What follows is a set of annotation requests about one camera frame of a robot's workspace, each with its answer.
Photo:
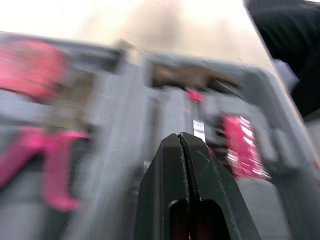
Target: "white label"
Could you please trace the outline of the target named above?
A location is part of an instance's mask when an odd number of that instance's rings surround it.
[[[205,125],[203,121],[193,120],[193,135],[206,142]]]

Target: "brown object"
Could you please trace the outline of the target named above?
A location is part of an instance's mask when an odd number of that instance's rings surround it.
[[[229,84],[240,88],[241,84],[236,79],[213,71],[202,66],[185,66],[178,69],[156,64],[153,69],[153,87],[176,86],[179,88],[215,89],[229,92],[225,86]]]

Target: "gray foam insert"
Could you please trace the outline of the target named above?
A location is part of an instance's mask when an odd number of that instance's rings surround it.
[[[254,178],[239,179],[237,184],[261,239],[292,239],[277,188],[266,180]]]

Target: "pink clamp handle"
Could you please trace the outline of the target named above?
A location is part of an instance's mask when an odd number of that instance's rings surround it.
[[[79,201],[72,197],[70,185],[73,143],[87,139],[83,133],[57,132],[47,139],[44,163],[44,199],[51,207],[71,212],[79,207]]]
[[[41,128],[25,127],[20,130],[17,138],[0,157],[0,188],[5,187],[32,156],[41,150],[44,138]]]

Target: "tool compartment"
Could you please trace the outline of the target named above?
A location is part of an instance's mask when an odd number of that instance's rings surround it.
[[[94,72],[94,90],[90,107],[85,113],[86,121],[93,126],[94,143],[76,168],[76,175],[71,189],[72,195],[81,199],[81,208],[85,208],[86,184],[91,181],[98,185],[96,177],[88,177],[92,170],[104,159],[104,143],[114,127],[115,114],[119,105],[123,105],[122,98],[126,96],[126,89],[130,74],[127,68],[125,51],[111,47],[50,39],[31,35],[1,33],[0,44],[16,40],[40,40],[62,51],[67,56],[67,71],[62,84],[70,84],[77,70]],[[6,132],[18,132],[22,126],[36,126],[44,115],[50,111],[50,106],[32,101],[26,96],[0,90],[2,105],[0,107],[0,124],[2,136]],[[76,219],[77,211],[69,217],[51,214],[52,209],[44,201],[43,195],[43,157],[41,152],[1,189],[0,197],[0,232],[3,239],[41,240],[64,239],[69,226]]]
[[[318,229],[315,225],[310,229],[309,224],[319,220],[320,208],[315,205],[320,195],[314,169],[310,166],[318,156],[281,83],[272,74],[253,66],[165,53],[146,54],[143,82],[151,93],[148,98],[157,102],[148,101],[149,108],[154,111],[148,117],[150,132],[154,136],[166,131],[193,134],[193,120],[198,117],[186,91],[172,86],[153,86],[154,65],[171,69],[201,66],[234,77],[242,83],[239,90],[242,99],[213,89],[202,93],[206,143],[217,140],[213,126],[217,118],[228,115],[247,118],[259,156],[271,178],[240,178],[237,183],[261,238],[315,239]],[[148,138],[153,139],[153,142],[146,141],[153,150],[145,159],[150,160],[156,154],[157,148],[154,146],[159,146],[164,137]]]

